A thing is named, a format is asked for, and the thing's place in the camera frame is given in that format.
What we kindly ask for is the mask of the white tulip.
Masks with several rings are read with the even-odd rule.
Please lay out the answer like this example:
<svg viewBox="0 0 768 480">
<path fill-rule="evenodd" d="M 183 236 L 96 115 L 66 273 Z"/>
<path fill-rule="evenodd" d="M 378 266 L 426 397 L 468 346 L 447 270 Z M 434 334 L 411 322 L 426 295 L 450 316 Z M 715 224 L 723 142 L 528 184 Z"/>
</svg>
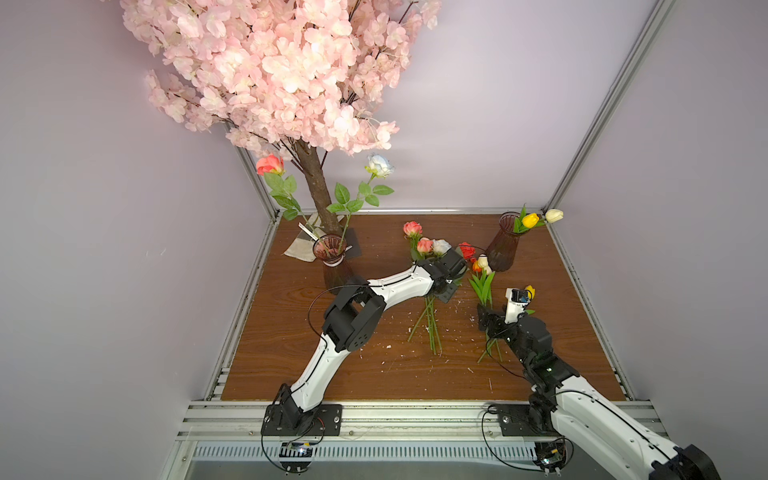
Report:
<svg viewBox="0 0 768 480">
<path fill-rule="evenodd" d="M 544 226 L 545 224 L 556 223 L 564 218 L 564 212 L 559 209 L 547 210 L 536 223 L 536 226 Z"/>
</svg>

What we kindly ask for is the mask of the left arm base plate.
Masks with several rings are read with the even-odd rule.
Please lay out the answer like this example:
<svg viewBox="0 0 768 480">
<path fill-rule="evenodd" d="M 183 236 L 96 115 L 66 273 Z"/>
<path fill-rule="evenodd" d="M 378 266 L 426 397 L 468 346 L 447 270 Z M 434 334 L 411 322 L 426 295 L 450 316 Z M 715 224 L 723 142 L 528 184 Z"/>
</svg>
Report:
<svg viewBox="0 0 768 480">
<path fill-rule="evenodd" d="M 269 405 L 262 422 L 261 435 L 274 436 L 339 436 L 343 406 L 320 404 L 308 412 L 291 409 L 286 405 Z"/>
</svg>

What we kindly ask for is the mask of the red rose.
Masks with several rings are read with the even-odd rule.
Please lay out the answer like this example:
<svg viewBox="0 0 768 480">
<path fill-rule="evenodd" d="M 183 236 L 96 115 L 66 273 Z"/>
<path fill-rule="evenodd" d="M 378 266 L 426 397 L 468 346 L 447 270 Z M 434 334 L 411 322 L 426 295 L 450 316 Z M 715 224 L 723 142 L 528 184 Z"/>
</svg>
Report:
<svg viewBox="0 0 768 480">
<path fill-rule="evenodd" d="M 474 263 L 476 261 L 477 249 L 474 246 L 467 242 L 462 242 L 459 244 L 459 249 L 467 262 Z"/>
</svg>

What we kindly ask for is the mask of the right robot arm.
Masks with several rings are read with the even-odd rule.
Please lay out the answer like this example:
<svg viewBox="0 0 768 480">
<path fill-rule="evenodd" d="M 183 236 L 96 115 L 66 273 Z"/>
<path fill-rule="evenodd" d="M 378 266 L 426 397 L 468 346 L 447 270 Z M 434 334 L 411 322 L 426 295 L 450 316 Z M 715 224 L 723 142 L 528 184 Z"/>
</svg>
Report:
<svg viewBox="0 0 768 480">
<path fill-rule="evenodd" d="M 680 447 L 600 394 L 554 351 L 546 324 L 523 314 L 508 321 L 482 305 L 479 326 L 507 343 L 531 384 L 534 430 L 555 432 L 580 447 L 616 479 L 718 479 L 714 461 L 695 445 Z"/>
</svg>

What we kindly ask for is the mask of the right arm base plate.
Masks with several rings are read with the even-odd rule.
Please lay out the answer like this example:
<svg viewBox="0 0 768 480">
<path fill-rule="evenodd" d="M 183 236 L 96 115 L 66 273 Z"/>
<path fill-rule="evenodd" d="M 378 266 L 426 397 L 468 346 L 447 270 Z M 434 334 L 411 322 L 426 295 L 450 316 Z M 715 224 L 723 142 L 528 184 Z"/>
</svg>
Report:
<svg viewBox="0 0 768 480">
<path fill-rule="evenodd" d="M 549 413 L 530 404 L 502 403 L 494 406 L 504 437 L 554 437 Z"/>
</svg>

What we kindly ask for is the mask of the pink orange rose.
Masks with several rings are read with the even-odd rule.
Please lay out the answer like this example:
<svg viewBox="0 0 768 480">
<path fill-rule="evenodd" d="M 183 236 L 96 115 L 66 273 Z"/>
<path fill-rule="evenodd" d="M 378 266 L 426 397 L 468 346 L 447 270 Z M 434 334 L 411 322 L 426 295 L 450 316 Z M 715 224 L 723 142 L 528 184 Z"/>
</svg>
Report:
<svg viewBox="0 0 768 480">
<path fill-rule="evenodd" d="M 256 163 L 257 174 L 263 178 L 269 195 L 283 210 L 283 217 L 292 221 L 303 216 L 303 210 L 295 198 L 297 181 L 293 175 L 285 173 L 284 162 L 276 155 L 268 155 Z"/>
</svg>

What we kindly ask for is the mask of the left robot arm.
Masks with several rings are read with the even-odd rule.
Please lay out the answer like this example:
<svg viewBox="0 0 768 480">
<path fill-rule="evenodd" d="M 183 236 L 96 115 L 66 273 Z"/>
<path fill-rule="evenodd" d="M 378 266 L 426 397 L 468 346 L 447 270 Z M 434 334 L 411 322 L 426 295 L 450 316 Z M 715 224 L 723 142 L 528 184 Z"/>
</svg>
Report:
<svg viewBox="0 0 768 480">
<path fill-rule="evenodd" d="M 343 361 L 371 339 L 387 309 L 428 296 L 446 302 L 466 270 L 461 252 L 450 249 L 437 258 L 417 260 L 400 273 L 342 286 L 325 310 L 322 333 L 306 368 L 292 385 L 280 387 L 269 416 L 287 428 L 310 422 Z"/>
</svg>

